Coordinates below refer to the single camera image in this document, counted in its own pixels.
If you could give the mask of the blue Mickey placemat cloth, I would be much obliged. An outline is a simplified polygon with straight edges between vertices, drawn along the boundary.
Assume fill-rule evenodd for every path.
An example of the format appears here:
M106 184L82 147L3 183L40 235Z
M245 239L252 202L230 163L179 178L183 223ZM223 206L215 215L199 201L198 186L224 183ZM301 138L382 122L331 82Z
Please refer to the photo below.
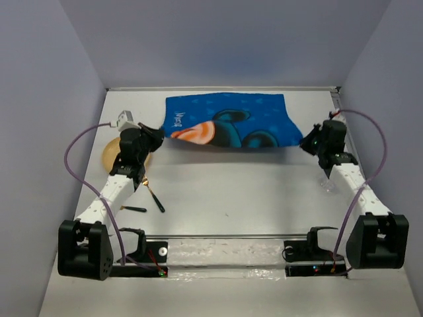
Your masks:
M303 138L282 94L218 92L165 101L165 137L225 148L278 148Z

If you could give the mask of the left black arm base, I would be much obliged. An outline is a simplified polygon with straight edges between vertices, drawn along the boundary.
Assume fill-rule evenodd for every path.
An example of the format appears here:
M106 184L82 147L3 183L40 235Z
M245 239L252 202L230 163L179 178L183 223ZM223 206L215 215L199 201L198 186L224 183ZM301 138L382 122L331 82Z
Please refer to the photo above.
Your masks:
M110 277L168 277L169 243L166 240L148 240L141 229L121 228L120 234L126 252L126 264L120 263L121 248L118 239L110 235L114 255Z

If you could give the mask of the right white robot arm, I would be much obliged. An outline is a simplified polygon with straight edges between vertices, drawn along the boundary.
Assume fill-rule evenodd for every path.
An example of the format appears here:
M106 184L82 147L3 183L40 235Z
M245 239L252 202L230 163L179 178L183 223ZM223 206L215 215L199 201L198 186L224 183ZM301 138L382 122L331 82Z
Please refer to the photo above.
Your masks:
M305 253L319 259L328 251L354 269L399 269L404 264L409 222L392 213L364 178L358 161L345 151L347 127L338 120L314 125L299 146L317 156L328 180L349 207L340 228L313 227Z

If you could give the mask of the gold fork dark handle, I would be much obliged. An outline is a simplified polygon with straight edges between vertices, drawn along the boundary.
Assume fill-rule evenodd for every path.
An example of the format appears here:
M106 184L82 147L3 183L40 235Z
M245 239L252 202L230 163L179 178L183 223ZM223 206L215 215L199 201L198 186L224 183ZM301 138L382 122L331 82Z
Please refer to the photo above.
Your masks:
M153 198L154 202L156 203L157 207L159 208L160 212L164 213L165 208L163 204L160 202L159 198L155 195L153 190L151 189L149 185L149 180L146 176L142 178L142 184L148 189L149 193L151 194L151 197Z

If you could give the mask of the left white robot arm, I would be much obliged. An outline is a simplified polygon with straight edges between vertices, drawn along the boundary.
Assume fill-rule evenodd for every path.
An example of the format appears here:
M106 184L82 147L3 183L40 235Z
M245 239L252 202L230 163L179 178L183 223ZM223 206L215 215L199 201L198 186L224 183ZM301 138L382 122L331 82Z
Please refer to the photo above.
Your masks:
M103 189L81 180L96 197L79 216L59 226L58 273L62 276L104 281L116 262L151 270L155 277L167 275L148 247L145 232L120 228L115 220L125 201L144 184L145 162L163 144L165 133L142 123L119 123L117 128L120 136L103 156L110 167Z

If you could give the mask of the tan round plate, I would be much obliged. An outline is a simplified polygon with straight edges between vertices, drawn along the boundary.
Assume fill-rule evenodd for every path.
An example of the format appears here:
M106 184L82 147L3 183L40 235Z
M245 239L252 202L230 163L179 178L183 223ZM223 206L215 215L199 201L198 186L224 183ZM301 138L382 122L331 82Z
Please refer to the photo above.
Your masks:
M107 174L110 174L112 171L113 164L119 153L120 138L116 137L105 146L101 156L102 165Z

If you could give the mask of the clear plastic cup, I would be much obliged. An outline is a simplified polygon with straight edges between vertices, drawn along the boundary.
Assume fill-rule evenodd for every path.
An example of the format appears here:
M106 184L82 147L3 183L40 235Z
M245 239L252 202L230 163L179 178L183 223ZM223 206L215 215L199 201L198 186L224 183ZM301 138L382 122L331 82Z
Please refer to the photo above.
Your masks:
M322 176L319 178L319 184L324 189L325 192L335 194L336 193L336 185L333 181L329 180L326 176Z

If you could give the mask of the gold knife dark handle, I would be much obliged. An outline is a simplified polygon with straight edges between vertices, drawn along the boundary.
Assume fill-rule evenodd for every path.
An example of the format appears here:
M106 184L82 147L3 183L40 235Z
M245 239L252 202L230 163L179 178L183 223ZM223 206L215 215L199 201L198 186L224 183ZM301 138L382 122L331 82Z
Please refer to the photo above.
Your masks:
M120 210L124 210L124 209L129 211L139 212L139 213L147 212L146 208L142 208L142 207L121 206Z

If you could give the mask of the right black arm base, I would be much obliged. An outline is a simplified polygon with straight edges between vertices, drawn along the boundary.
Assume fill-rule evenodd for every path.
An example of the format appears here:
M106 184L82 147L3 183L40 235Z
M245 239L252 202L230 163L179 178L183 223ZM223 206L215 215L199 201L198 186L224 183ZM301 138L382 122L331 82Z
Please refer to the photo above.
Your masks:
M286 263L286 277L347 277L350 269L344 258L333 260L332 252L318 247L318 234L333 227L312 227L302 240L285 240L282 258Z

